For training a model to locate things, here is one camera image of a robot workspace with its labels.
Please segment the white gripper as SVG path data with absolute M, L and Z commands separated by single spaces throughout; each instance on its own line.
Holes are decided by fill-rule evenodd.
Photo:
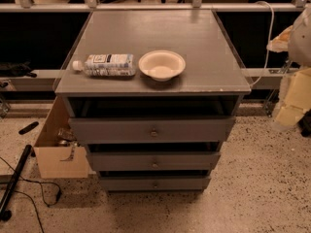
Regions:
M 310 110 L 311 68 L 302 67 L 281 80 L 279 102 L 272 113 L 272 127 L 279 131 L 289 130 Z

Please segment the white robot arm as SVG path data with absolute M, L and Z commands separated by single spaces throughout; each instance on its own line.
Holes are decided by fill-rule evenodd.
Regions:
M 273 127 L 288 130 L 311 110 L 311 8 L 306 7 L 294 24 L 266 48 L 274 52 L 286 51 L 289 60 L 300 65 L 298 71 L 281 80 L 279 102 L 272 113 Z

